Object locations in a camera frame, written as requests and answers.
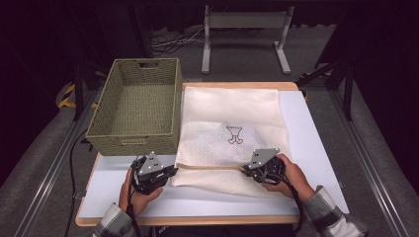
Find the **dark background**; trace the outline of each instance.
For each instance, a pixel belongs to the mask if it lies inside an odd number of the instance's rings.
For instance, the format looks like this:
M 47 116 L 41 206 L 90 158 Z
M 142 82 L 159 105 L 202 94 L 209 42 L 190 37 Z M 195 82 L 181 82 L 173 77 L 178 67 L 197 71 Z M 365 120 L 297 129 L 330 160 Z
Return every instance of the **dark background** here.
M 419 191 L 417 9 L 415 2 L 368 1 L 363 5 L 361 12 L 370 34 L 360 42 L 362 50 L 354 63 L 355 81 L 416 192 Z M 144 10 L 143 19 L 153 23 L 150 26 L 141 22 L 149 26 L 147 33 L 163 27 L 181 32 L 202 23 L 204 7 L 154 6 Z M 81 63 L 83 79 L 94 88 L 95 69 L 88 62 L 107 69 L 115 58 L 144 56 L 143 41 L 129 11 L 136 9 L 88 4 L 67 8 L 59 1 L 0 3 L 0 184 L 58 113 L 55 97 L 72 80 L 76 63 Z M 343 12 L 340 6 L 296 7 L 292 25 L 336 24 Z M 350 38 L 343 35 L 330 42 L 335 47 L 328 48 L 325 62 L 341 56 L 339 48 Z

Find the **metal rail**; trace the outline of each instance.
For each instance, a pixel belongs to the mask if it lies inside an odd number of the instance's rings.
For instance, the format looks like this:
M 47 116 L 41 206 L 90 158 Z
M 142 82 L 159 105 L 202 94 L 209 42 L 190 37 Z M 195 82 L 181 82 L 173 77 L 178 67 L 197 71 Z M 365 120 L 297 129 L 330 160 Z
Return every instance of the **metal rail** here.
M 409 237 L 409 233 L 404 227 L 403 221 L 397 213 L 397 210 L 394 204 L 391 201 L 390 196 L 388 195 L 385 185 L 382 183 L 381 178 L 379 177 L 376 168 L 374 167 L 373 162 L 371 161 L 370 155 L 367 152 L 366 147 L 364 146 L 360 135 L 358 134 L 354 124 L 351 121 L 346 119 L 345 113 L 342 110 L 342 100 L 339 97 L 337 91 L 329 91 L 329 96 L 335 106 L 336 111 L 339 114 L 339 117 L 345 129 L 348 132 L 352 143 L 354 144 L 357 152 L 359 162 L 364 170 L 364 173 L 367 176 L 367 179 L 371 185 L 371 188 L 376 195 L 379 206 L 384 213 L 385 219 L 388 222 L 388 225 L 391 228 L 391 231 L 394 236 L 400 237 Z
M 75 121 L 69 128 L 67 135 L 65 136 L 64 141 L 62 142 L 61 147 L 59 148 L 49 170 L 46 172 L 43 181 L 38 188 L 38 191 L 33 198 L 33 201 L 28 208 L 24 218 L 22 219 L 18 229 L 14 236 L 16 237 L 23 237 L 29 236 L 31 233 L 32 228 L 34 227 L 42 208 L 57 180 L 59 173 L 62 170 L 65 162 L 67 161 L 71 149 L 71 145 L 74 142 L 74 139 L 77 137 L 78 133 L 80 132 L 80 126 L 83 123 L 88 111 L 90 110 L 90 105 L 92 105 L 93 100 L 96 97 L 95 91 L 89 91 L 87 94 L 87 99 L 85 100 L 85 104 L 83 105 L 84 111 L 80 115 L 78 121 Z

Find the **white surface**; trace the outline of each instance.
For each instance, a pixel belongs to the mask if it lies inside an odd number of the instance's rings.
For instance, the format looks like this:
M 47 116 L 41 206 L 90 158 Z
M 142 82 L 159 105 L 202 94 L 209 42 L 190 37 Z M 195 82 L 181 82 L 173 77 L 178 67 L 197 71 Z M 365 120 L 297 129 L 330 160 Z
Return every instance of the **white surface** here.
M 312 187 L 324 186 L 343 212 L 349 212 L 338 181 L 315 128 L 301 92 L 280 92 L 284 120 L 289 129 L 293 161 L 306 175 Z M 118 203 L 126 170 L 135 157 L 99 157 L 79 218 L 102 217 L 112 202 Z M 164 166 L 175 156 L 158 156 Z M 224 215 L 296 215 L 292 199 L 240 197 L 190 187 L 172 187 L 150 203 L 141 216 L 224 216 Z

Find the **printed logo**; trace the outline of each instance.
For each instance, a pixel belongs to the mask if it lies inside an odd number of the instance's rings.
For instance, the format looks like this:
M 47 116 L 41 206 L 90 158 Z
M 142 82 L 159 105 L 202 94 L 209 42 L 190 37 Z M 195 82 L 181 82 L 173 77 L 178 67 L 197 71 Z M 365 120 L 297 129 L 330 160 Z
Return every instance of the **printed logo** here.
M 231 133 L 231 139 L 228 139 L 228 143 L 230 144 L 241 144 L 243 142 L 243 139 L 240 139 L 239 134 L 243 127 L 241 126 L 226 126 L 226 128 Z

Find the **basket handle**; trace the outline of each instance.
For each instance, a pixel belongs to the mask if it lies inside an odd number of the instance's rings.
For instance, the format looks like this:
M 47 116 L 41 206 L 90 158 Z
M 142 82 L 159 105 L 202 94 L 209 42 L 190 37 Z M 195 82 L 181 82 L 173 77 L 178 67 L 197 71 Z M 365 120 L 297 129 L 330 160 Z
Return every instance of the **basket handle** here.
M 148 136 L 135 137 L 135 138 L 125 138 L 121 139 L 121 145 L 145 145 L 147 144 Z

